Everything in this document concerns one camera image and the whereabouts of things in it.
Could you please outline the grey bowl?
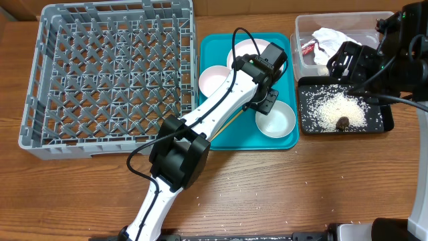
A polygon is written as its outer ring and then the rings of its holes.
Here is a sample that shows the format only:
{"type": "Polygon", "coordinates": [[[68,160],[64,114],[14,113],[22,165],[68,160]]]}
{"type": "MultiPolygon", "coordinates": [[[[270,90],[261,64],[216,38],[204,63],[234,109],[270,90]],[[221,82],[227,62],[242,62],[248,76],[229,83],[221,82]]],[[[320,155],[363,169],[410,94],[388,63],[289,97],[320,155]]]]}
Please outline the grey bowl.
{"type": "Polygon", "coordinates": [[[257,128],[269,138],[282,138],[289,135],[296,126],[294,110],[285,102],[276,101],[269,114],[255,114],[257,128]]]}

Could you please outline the white napkin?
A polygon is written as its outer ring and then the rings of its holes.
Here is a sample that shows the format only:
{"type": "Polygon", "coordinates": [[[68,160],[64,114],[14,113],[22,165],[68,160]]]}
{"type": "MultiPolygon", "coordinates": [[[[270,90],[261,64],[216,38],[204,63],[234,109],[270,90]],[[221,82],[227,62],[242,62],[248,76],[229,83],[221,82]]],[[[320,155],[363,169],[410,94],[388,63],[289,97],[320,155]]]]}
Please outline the white napkin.
{"type": "Polygon", "coordinates": [[[337,53],[344,42],[354,42],[360,45],[359,42],[344,33],[325,27],[314,31],[312,37],[316,40],[314,62],[317,65],[327,65],[329,59],[337,53]]]}

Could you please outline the red snack wrapper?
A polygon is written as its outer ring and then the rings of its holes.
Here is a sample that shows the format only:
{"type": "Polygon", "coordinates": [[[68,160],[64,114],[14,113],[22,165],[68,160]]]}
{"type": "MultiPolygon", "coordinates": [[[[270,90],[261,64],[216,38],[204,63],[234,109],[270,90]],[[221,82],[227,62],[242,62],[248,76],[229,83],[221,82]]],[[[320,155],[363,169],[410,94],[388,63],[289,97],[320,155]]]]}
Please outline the red snack wrapper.
{"type": "Polygon", "coordinates": [[[301,45],[302,55],[308,55],[314,51],[315,45],[318,43],[317,39],[311,39],[305,44],[301,45]]]}

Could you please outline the brown food scrap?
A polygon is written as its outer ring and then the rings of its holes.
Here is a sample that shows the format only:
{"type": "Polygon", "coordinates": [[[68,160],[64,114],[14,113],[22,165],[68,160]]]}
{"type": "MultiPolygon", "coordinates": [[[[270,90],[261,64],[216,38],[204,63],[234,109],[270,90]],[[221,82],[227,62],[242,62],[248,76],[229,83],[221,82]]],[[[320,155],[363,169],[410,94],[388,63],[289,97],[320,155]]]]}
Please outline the brown food scrap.
{"type": "Polygon", "coordinates": [[[339,131],[345,131],[349,128],[349,126],[350,121],[347,116],[340,117],[336,122],[336,129],[338,129],[339,131]]]}

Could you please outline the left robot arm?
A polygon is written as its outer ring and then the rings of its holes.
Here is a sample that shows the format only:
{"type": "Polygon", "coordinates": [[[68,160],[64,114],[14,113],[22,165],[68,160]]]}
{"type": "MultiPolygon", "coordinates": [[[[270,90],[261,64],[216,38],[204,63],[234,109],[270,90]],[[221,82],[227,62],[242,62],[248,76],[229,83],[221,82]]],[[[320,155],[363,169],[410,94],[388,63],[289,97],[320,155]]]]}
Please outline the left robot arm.
{"type": "Polygon", "coordinates": [[[176,197],[200,176],[214,135],[238,108],[268,114],[278,97],[272,86],[282,77],[288,57],[270,43],[260,54],[235,57],[228,77],[200,106],[181,118],[169,116],[150,147],[150,186],[134,221],[119,240],[157,240],[176,197]]]}

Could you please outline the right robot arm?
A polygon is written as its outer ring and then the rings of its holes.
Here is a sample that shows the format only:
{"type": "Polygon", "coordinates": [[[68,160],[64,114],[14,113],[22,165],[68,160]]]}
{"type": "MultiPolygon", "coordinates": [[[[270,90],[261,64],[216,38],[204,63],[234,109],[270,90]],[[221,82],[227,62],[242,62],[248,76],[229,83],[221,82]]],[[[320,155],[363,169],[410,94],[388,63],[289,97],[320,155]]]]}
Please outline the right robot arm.
{"type": "Polygon", "coordinates": [[[329,59],[331,77],[352,85],[348,95],[368,104],[402,103],[417,109],[420,156],[417,193],[406,219],[377,218],[371,240],[427,239],[427,2],[403,6],[394,15],[378,19],[382,35],[377,48],[344,42],[329,59]]]}

